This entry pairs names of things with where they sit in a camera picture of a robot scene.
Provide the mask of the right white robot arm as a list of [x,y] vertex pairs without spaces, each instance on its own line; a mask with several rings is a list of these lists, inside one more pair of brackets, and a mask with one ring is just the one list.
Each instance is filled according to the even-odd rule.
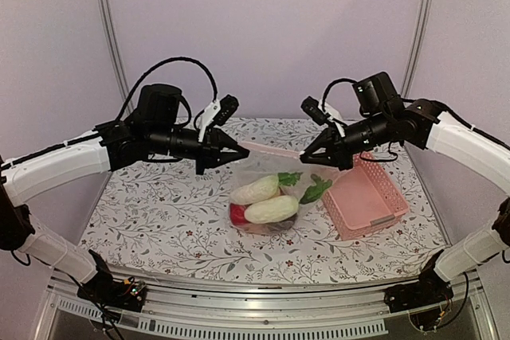
[[[409,100],[396,96],[379,106],[363,106],[364,118],[347,125],[338,123],[308,97],[303,112],[324,130],[301,152],[303,163],[339,170],[353,167],[354,157],[378,145],[408,143],[449,159],[504,196],[509,195],[509,148],[467,124],[452,109],[436,100]],[[509,250],[509,201],[481,226],[457,243],[434,255],[422,269],[412,298],[428,305],[443,286],[462,272],[488,262]]]

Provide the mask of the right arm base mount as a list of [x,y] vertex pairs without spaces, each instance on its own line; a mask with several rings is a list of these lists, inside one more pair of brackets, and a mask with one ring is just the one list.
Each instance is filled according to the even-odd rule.
[[436,330],[448,313],[453,290],[447,284],[400,283],[384,291],[384,303],[390,313],[406,312],[411,325],[421,332]]

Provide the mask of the clear zip top bag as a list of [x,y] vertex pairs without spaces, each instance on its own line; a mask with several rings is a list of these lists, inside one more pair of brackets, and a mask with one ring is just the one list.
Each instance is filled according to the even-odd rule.
[[303,163],[294,150],[242,142],[249,157],[235,163],[229,220],[246,233],[273,235],[289,230],[318,205],[340,172]]

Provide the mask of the white radish toy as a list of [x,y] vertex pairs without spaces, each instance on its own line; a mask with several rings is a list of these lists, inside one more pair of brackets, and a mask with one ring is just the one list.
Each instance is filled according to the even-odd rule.
[[230,194],[230,202],[236,205],[252,205],[270,199],[278,191],[279,178],[272,174],[235,189]]

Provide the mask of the pink plastic basket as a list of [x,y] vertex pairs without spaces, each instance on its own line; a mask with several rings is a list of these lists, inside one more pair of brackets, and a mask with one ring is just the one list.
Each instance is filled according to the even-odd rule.
[[410,207],[382,166],[371,155],[339,173],[322,201],[341,240],[357,240],[400,222]]

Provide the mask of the white radish with green leaf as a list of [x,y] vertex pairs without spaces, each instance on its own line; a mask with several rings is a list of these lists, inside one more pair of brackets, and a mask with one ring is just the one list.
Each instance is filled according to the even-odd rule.
[[310,174],[303,193],[292,191],[298,186],[301,173],[279,173],[279,191],[268,200],[246,205],[245,219],[250,224],[267,225],[296,215],[301,207],[315,204],[331,188],[333,181]]

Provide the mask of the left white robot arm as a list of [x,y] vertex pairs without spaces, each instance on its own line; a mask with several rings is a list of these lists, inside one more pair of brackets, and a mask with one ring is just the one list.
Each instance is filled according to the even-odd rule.
[[136,134],[123,123],[104,125],[69,142],[1,167],[1,248],[28,254],[86,284],[101,303],[118,297],[109,270],[94,256],[47,228],[29,211],[28,201],[48,190],[92,174],[136,162],[195,162],[197,174],[247,158],[249,152],[224,131],[172,128]]

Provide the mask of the red mushroom toy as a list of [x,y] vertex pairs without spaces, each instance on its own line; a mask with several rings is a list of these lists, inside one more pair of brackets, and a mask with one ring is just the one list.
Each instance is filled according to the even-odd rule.
[[234,226],[247,225],[249,222],[245,219],[245,205],[229,205],[229,218]]

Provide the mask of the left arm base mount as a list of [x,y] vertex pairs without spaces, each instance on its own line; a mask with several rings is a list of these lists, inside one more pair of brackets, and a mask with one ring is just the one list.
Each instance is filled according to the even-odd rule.
[[133,276],[119,281],[108,273],[98,272],[87,283],[79,284],[77,296],[97,305],[141,312],[147,285]]

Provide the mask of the dark purple fruit toy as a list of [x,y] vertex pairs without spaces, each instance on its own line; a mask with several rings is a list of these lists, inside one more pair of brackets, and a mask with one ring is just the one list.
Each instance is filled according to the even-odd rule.
[[296,218],[297,215],[294,215],[292,217],[287,218],[284,221],[267,224],[267,229],[270,233],[280,233],[289,230],[292,226],[294,226]]

